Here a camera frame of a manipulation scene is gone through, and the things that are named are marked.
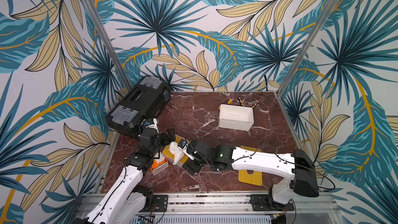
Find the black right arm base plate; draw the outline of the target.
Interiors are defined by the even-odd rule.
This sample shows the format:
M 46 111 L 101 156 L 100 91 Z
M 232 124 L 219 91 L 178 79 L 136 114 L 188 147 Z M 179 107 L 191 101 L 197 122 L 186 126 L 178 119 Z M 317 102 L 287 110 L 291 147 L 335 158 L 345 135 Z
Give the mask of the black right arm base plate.
M 249 203 L 252 206 L 252 210 L 254 212 L 286 212 L 286 211 L 293 211 L 295 207 L 292 201 L 289 201 L 288 204 L 280 204 L 274 201 L 271 201 L 268 198 L 268 195 L 261 194 L 261 195 L 250 195 L 249 196 Z

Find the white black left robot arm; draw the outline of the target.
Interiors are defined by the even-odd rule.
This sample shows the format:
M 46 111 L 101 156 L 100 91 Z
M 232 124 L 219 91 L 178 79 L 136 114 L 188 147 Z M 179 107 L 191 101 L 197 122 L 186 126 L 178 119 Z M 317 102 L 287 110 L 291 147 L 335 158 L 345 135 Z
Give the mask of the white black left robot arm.
M 138 144 L 124 161 L 124 169 L 98 205 L 85 218 L 76 218 L 74 224 L 127 224 L 152 202 L 150 189 L 138 184 L 150 170 L 162 148 L 174 142 L 175 130 L 158 132 L 145 128 Z

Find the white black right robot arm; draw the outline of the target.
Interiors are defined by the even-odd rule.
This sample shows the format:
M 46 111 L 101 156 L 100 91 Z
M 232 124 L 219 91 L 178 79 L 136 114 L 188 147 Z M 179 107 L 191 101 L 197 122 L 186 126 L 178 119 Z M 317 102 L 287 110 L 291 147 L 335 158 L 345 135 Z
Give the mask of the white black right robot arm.
M 200 141 L 181 140 L 178 147 L 188 156 L 183 168 L 191 175 L 202 168 L 224 172 L 251 170 L 277 175 L 283 178 L 268 192 L 270 204 L 287 205 L 295 196 L 316 198 L 319 196 L 315 165 L 301 149 L 293 153 L 265 153 L 250 151 L 233 145 L 210 147 Z

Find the yellow wooden box lid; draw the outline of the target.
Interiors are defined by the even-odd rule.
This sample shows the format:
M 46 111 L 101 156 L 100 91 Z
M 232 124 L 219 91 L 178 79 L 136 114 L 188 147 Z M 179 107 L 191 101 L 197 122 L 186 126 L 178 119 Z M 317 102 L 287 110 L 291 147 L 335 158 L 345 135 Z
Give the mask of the yellow wooden box lid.
M 182 148 L 178 146 L 181 141 L 184 141 L 184 138 L 181 136 L 175 135 L 175 143 L 167 145 L 162 154 L 166 158 L 166 160 L 174 166 L 182 167 L 183 164 L 189 159 L 189 157 L 182 151 Z

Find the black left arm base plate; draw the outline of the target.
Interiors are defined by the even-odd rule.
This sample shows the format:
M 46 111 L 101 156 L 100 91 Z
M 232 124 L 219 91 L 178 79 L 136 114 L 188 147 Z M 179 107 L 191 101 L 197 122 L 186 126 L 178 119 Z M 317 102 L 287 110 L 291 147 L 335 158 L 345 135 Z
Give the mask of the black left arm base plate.
M 147 196 L 146 205 L 141 212 L 166 212 L 169 202 L 169 195 Z

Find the white plastic tissue box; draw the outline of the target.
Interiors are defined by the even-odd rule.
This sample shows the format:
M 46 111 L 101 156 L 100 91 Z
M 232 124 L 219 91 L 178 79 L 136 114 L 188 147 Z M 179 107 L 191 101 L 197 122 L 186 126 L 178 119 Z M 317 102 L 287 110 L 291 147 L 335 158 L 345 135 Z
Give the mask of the white plastic tissue box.
M 163 149 L 162 153 L 163 153 L 164 157 L 166 158 L 166 160 L 167 160 L 170 164 L 173 164 L 173 163 L 175 162 L 175 159 L 174 159 L 175 157 L 174 157 L 174 155 L 170 152 L 169 149 L 170 149 L 170 146 L 167 145 L 167 146 Z M 181 167 L 181 168 L 182 168 L 183 164 L 184 164 L 187 160 L 188 160 L 188 156 L 184 155 L 184 156 L 178 161 L 178 163 L 175 164 L 175 166 L 178 166 L 178 167 Z

